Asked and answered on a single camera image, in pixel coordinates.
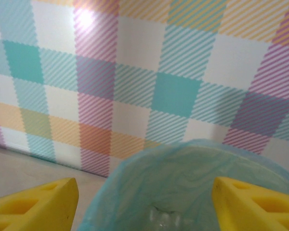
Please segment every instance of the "pastel plaid pattern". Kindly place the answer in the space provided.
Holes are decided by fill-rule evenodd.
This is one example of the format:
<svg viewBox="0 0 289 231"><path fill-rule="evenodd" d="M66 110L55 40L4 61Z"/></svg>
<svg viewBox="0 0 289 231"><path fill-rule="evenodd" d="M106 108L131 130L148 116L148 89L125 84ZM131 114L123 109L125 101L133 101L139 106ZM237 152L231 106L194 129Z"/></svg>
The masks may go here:
<svg viewBox="0 0 289 231"><path fill-rule="evenodd" d="M289 170L289 0L0 0L1 147L108 176L196 138Z"/></svg>

